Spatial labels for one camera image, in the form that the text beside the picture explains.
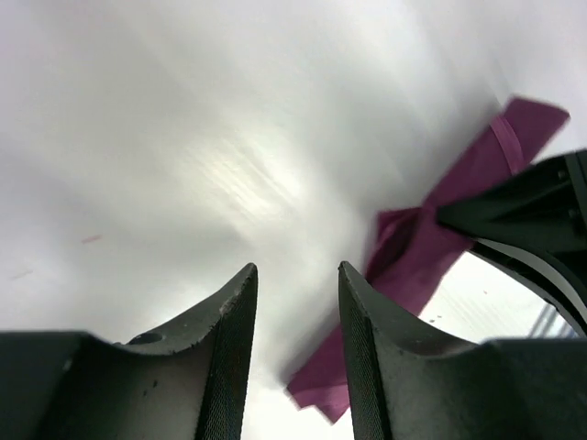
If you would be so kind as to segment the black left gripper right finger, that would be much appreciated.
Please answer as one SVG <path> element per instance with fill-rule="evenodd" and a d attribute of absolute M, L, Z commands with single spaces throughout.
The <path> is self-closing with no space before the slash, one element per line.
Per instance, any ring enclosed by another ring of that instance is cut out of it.
<path fill-rule="evenodd" d="M 420 320 L 348 262 L 338 304 L 358 439 L 583 439 L 586 343 L 481 344 Z"/>

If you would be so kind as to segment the purple cloth napkin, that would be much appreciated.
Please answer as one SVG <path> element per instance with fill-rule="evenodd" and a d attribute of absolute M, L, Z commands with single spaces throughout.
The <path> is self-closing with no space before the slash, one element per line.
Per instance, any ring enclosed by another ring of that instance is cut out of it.
<path fill-rule="evenodd" d="M 524 171 L 569 118 L 557 105 L 511 98 L 420 205 L 377 214 L 365 280 L 409 313 L 420 315 L 446 272 L 473 246 L 471 239 L 437 224 L 437 209 Z"/>

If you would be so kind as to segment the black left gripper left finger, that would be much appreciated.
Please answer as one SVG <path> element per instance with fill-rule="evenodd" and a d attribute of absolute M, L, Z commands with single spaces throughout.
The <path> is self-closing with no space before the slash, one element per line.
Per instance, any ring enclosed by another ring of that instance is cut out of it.
<path fill-rule="evenodd" d="M 238 439 L 258 299 L 248 264 L 131 341 L 81 331 L 1 335 L 4 439 Z"/>

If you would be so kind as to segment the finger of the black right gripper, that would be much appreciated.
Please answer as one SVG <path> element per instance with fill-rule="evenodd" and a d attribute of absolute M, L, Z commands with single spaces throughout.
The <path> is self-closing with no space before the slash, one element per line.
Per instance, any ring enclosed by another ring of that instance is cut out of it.
<path fill-rule="evenodd" d="M 481 194 L 437 210 L 444 227 L 474 240 L 473 255 L 550 304 L 586 335 L 586 153 L 529 167 Z"/>

